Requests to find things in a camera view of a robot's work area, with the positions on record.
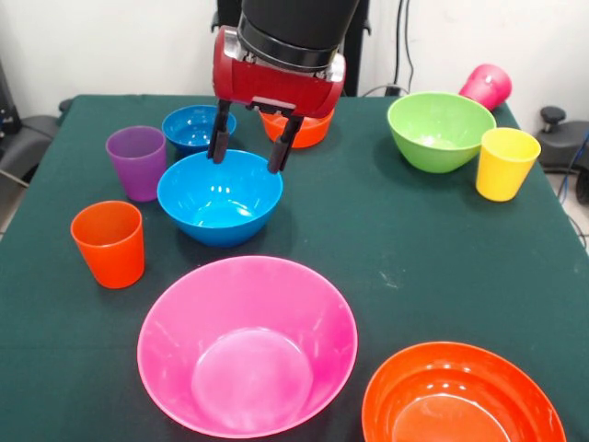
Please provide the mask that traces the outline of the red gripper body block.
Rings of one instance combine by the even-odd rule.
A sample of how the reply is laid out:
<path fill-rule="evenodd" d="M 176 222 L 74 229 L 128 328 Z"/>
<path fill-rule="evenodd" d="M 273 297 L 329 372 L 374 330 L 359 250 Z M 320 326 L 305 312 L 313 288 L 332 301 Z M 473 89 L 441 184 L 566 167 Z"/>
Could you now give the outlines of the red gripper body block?
<path fill-rule="evenodd" d="M 223 26 L 215 38 L 213 86 L 222 100 L 261 111 L 323 118 L 344 86 L 346 62 L 336 53 L 326 69 L 303 73 L 269 64 L 245 50 L 237 29 Z"/>

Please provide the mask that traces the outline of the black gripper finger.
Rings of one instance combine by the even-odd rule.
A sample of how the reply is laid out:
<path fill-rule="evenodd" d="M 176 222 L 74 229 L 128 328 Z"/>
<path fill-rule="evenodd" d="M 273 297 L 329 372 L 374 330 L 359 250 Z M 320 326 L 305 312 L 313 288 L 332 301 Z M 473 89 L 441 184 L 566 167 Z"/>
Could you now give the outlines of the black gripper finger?
<path fill-rule="evenodd" d="M 295 137 L 300 131 L 303 121 L 303 116 L 289 115 L 286 117 L 286 124 L 280 136 L 274 141 L 268 161 L 268 171 L 270 173 L 276 174 L 284 170 Z"/>
<path fill-rule="evenodd" d="M 224 99 L 220 99 L 217 103 L 217 113 L 215 116 L 213 133 L 207 151 L 207 157 L 211 159 L 214 164 L 220 164 L 225 158 L 225 152 L 229 140 L 227 122 L 230 106 L 231 102 Z"/>

